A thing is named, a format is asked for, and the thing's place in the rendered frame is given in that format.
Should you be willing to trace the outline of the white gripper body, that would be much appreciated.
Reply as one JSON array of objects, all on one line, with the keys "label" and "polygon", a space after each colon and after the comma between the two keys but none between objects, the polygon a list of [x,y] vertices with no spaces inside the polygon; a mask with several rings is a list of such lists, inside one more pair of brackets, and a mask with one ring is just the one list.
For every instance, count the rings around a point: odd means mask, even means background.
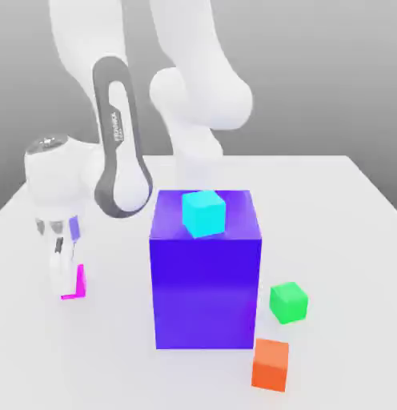
[{"label": "white gripper body", "polygon": [[73,295],[76,292],[76,277],[72,251],[51,254],[50,282],[56,295]]}]

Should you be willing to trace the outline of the small magenta cube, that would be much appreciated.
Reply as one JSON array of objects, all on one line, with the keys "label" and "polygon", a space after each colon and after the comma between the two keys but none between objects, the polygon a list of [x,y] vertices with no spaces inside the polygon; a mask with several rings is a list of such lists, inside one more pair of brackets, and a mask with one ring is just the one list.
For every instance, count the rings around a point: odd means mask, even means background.
[{"label": "small magenta cube", "polygon": [[86,296],[86,274],[83,264],[79,264],[77,267],[77,276],[76,276],[76,289],[74,294],[70,295],[61,295],[61,300],[68,299],[79,299]]}]

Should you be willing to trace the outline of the small cyan cube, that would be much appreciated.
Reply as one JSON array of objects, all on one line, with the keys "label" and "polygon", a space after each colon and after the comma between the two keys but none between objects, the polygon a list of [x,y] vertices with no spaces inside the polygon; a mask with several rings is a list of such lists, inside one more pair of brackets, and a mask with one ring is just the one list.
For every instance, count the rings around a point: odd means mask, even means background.
[{"label": "small cyan cube", "polygon": [[182,195],[182,224],[195,239],[223,233],[226,214],[226,202],[215,191]]}]

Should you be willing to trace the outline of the small orange cube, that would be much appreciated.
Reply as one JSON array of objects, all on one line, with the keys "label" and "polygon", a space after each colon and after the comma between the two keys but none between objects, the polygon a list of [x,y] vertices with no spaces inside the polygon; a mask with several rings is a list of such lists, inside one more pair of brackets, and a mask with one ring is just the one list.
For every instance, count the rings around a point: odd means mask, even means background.
[{"label": "small orange cube", "polygon": [[289,362],[289,343],[257,339],[251,385],[276,392],[285,392]]}]

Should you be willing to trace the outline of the small green cube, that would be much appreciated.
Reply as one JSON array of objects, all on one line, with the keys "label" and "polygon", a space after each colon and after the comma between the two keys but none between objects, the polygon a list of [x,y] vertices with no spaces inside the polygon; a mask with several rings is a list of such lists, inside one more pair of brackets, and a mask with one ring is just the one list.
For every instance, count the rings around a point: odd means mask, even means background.
[{"label": "small green cube", "polygon": [[296,282],[271,287],[269,307],[280,324],[304,320],[308,301],[307,293]]}]

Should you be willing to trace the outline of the large blue box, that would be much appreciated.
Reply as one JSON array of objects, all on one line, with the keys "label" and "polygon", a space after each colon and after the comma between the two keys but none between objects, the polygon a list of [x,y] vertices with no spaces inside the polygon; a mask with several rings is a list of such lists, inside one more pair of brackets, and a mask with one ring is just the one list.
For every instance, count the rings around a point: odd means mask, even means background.
[{"label": "large blue box", "polygon": [[249,191],[219,191],[226,230],[195,239],[182,224],[182,191],[158,193],[150,271],[158,349],[251,349],[262,234]]}]

